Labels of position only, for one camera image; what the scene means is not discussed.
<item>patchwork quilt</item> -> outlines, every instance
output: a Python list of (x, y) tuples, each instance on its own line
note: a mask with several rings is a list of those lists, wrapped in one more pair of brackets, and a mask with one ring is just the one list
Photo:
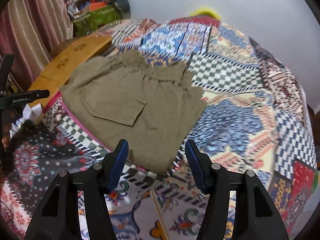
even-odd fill
[[(229, 171), (254, 170), (290, 234), (318, 182), (307, 105), (291, 71), (245, 33), (208, 16), (163, 25), (151, 19), (121, 20), (94, 35), (113, 36), (114, 51), (106, 57), (136, 49), (153, 67), (185, 61), (207, 103), (166, 177), (126, 163), (118, 188), (105, 196), (118, 239), (196, 238), (208, 196), (195, 186), (184, 154), (187, 139)], [(1, 214), (21, 239), (59, 170), (83, 170), (111, 151), (72, 115), (59, 94), (43, 124), (48, 128), (44, 135), (26, 136), (17, 147), (15, 171), (4, 179), (0, 194)], [(235, 203), (231, 192), (226, 240), (232, 236)], [(83, 192), (78, 207), (82, 238), (89, 239)]]

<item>pocket flap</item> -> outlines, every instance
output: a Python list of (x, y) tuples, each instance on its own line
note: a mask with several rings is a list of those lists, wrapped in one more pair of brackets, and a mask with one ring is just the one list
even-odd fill
[(91, 115), (128, 126), (134, 125), (147, 103), (131, 93), (96, 83), (87, 87), (82, 102)]

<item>striped curtain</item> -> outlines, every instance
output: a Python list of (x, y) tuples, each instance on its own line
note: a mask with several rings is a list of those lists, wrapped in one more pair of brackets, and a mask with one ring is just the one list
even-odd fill
[(10, 77), (18, 89), (27, 90), (50, 62), (52, 48), (72, 38), (66, 1), (10, 0), (0, 14), (0, 61), (16, 54)]

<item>cardboard box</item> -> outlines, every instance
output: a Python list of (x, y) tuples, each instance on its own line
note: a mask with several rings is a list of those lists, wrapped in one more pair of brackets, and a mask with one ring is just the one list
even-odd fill
[(111, 36), (88, 36), (77, 39), (70, 44), (44, 68), (29, 88), (29, 91), (48, 89), (50, 97), (36, 100), (29, 106), (41, 103), (45, 107), (59, 91), (59, 88), (68, 81), (73, 70), (81, 62), (99, 55), (107, 49), (111, 45), (111, 40)]

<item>red patterned fabric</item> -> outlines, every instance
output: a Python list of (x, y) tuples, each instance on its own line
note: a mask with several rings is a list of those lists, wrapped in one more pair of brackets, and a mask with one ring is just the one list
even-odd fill
[(173, 23), (181, 23), (181, 22), (194, 22), (194, 23), (202, 23), (206, 25), (212, 25), (219, 28), (221, 21), (217, 19), (213, 19), (209, 16), (194, 16), (194, 17), (185, 17), (185, 18), (177, 18), (173, 19), (169, 22), (169, 24)]
[(291, 195), (282, 220), (288, 234), (294, 225), (296, 218), (302, 212), (305, 203), (311, 195), (315, 171), (304, 163), (294, 161), (294, 177), (292, 180)]

